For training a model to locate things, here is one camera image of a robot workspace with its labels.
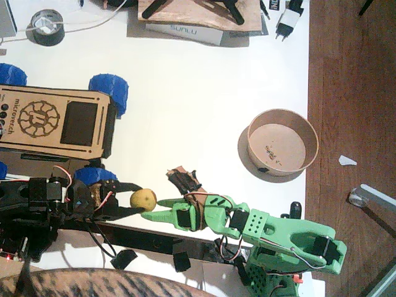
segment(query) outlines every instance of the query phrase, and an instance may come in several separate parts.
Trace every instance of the engraved gear logo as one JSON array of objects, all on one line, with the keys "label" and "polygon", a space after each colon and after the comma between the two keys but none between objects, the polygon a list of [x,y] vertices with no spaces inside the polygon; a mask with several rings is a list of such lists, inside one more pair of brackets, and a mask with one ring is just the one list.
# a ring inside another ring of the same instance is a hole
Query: engraved gear logo
[{"label": "engraved gear logo", "polygon": [[23,133],[30,137],[48,136],[58,127],[59,113],[46,101],[30,102],[21,109],[18,123]]}]

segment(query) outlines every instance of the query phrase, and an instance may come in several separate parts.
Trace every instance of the cardboard bowl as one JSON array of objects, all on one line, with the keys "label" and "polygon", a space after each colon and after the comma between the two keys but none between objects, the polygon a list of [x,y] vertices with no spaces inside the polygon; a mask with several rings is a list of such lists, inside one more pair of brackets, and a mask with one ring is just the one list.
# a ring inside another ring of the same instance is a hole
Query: cardboard bowl
[{"label": "cardboard bowl", "polygon": [[286,176],[315,160],[319,141],[311,123],[291,110],[267,110],[247,130],[249,157],[260,172]]}]

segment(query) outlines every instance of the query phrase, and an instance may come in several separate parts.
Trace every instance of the small potato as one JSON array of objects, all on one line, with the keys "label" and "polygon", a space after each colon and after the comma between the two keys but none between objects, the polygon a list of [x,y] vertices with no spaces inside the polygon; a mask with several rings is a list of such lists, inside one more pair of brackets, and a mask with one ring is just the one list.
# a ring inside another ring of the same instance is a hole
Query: small potato
[{"label": "small potato", "polygon": [[150,189],[141,189],[131,195],[131,207],[143,207],[146,212],[151,212],[157,204],[157,197]]}]

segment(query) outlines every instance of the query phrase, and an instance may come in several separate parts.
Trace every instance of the black display screen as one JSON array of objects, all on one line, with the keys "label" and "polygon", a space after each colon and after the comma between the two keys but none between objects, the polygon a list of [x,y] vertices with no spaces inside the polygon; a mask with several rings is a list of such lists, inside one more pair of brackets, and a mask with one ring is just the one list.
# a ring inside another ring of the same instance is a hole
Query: black display screen
[{"label": "black display screen", "polygon": [[91,146],[98,105],[86,102],[67,104],[61,143]]}]

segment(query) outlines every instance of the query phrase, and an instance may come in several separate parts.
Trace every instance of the hardwood floor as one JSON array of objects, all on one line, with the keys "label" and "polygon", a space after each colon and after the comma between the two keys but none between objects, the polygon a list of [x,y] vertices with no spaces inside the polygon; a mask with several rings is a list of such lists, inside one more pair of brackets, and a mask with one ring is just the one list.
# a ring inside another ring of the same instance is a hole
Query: hardwood floor
[{"label": "hardwood floor", "polygon": [[[366,183],[396,197],[396,2],[311,1],[308,118],[321,149],[307,171],[306,218],[348,246],[326,296],[365,296],[396,260],[396,214],[347,202]],[[340,155],[357,161],[341,166]]]}]

